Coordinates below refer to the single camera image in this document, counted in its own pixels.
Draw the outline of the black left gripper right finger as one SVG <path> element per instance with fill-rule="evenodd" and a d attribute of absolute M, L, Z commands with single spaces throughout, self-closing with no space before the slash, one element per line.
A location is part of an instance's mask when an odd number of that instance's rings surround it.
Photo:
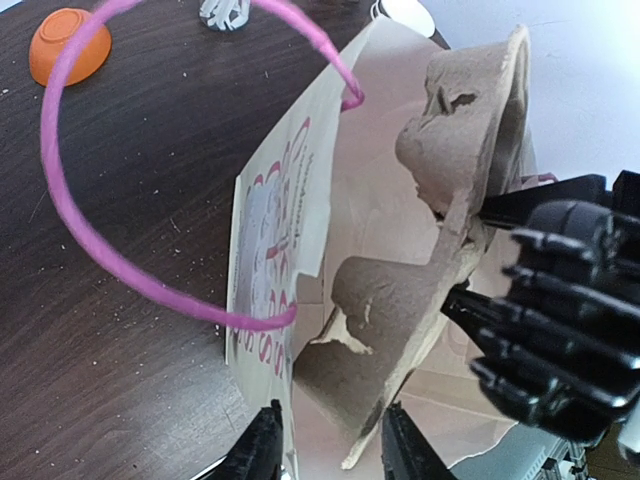
<path fill-rule="evenodd" d="M 385 480 L 453 480 L 400 402 L 385 410 L 381 444 Z"/>

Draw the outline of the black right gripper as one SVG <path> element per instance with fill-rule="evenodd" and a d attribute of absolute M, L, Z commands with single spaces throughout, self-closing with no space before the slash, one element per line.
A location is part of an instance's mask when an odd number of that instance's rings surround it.
<path fill-rule="evenodd" d="M 589 174 L 484 200 L 517 261 L 500 298 L 453 287 L 440 312 L 480 330 L 471 363 L 505 416 L 584 446 L 639 401 L 639 176 Z"/>

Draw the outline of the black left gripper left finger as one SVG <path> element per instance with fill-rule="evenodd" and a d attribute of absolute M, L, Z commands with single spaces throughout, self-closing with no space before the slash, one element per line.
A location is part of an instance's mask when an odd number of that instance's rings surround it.
<path fill-rule="evenodd" d="M 276 480 L 282 477 L 283 420 L 277 399 L 261 408 L 227 454 L 197 480 Z"/>

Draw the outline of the single cardboard cup carrier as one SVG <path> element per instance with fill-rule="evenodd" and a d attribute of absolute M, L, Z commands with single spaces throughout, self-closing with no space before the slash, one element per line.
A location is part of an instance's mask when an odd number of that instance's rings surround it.
<path fill-rule="evenodd" d="M 303 308 L 293 368 L 300 475 L 378 479 L 381 419 L 401 401 L 447 465 L 493 448 L 511 421 L 482 396 L 480 352 L 440 309 L 470 281 L 508 288 L 517 252 L 479 217 L 522 187 L 528 30 L 444 50 L 391 21 L 372 24 L 355 65 L 364 104 L 341 120 L 324 305 Z"/>

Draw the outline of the paper cakes bag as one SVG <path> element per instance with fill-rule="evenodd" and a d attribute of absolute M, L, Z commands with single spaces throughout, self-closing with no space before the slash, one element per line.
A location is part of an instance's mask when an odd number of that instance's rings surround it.
<path fill-rule="evenodd" d="M 58 145 L 61 95 L 77 67 L 111 47 L 106 22 L 131 8 L 107 1 L 72 24 L 49 19 L 44 38 L 63 43 L 48 79 L 41 116 L 41 152 L 50 195 L 76 241 L 104 269 L 153 301 L 227 329 L 226 362 L 252 409 L 277 399 L 282 406 L 282 465 L 300 475 L 295 419 L 295 360 L 304 347 L 303 308 L 324 305 L 323 264 L 331 221 L 334 154 L 341 120 L 366 100 L 355 65 L 372 20 L 342 50 L 297 6 L 264 1 L 261 8 L 305 36 L 327 67 L 298 97 L 235 182 L 227 305 L 219 308 L 174 290 L 126 260 L 88 223 L 65 180 Z"/>

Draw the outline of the stack of brown paper cups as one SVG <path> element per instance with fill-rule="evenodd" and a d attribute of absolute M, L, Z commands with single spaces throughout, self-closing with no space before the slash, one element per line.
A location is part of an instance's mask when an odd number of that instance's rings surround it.
<path fill-rule="evenodd" d="M 426 38 L 436 32 L 433 17 L 418 0 L 376 0 L 370 8 L 373 19 L 386 16 Z"/>

